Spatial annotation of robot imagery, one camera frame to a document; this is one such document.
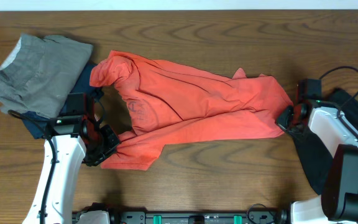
white background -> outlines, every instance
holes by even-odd
[[[358,9],[358,0],[0,0],[0,11]]]

crumpled red fabric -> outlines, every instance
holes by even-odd
[[[239,68],[226,78],[118,51],[92,70],[89,83],[114,84],[132,120],[103,169],[147,170],[166,144],[277,137],[283,131],[275,119],[292,105],[274,77],[247,78]]]

wooden table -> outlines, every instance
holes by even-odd
[[[358,67],[358,11],[0,12],[0,64],[21,32],[61,34],[94,45],[100,62],[110,50],[133,52],[231,77],[273,75],[293,99],[296,83],[339,65]],[[324,92],[358,89],[358,76],[336,72]],[[129,115],[105,87],[108,123],[121,133]],[[0,223],[19,223],[34,198],[44,142],[0,112]],[[83,166],[74,209],[107,202],[148,210],[245,210],[314,197],[287,135],[276,139],[166,146],[147,171]]]

gray cloth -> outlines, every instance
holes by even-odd
[[[39,116],[56,117],[89,60],[92,49],[91,44],[60,35],[40,39],[22,34],[7,58],[13,61],[1,65],[1,111],[35,111]]]

black fabric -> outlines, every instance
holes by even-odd
[[[342,105],[350,97],[351,95],[346,91],[337,89],[326,101]],[[358,130],[358,101],[349,101],[342,110],[346,119]],[[299,136],[292,137],[309,184],[320,195],[333,158],[320,138],[314,133],[306,133],[302,138],[299,138]]]

